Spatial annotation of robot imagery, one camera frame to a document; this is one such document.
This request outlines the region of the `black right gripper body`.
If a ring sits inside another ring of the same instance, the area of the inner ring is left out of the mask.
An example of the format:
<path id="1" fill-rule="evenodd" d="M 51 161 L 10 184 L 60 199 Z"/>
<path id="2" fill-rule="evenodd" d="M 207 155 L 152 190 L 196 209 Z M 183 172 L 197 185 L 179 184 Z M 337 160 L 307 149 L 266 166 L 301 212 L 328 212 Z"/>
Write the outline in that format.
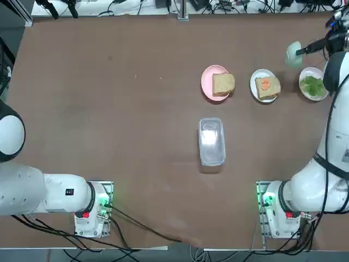
<path id="1" fill-rule="evenodd" d="M 333 26 L 326 34 L 326 49 L 329 54 L 347 51 L 347 28 Z"/>

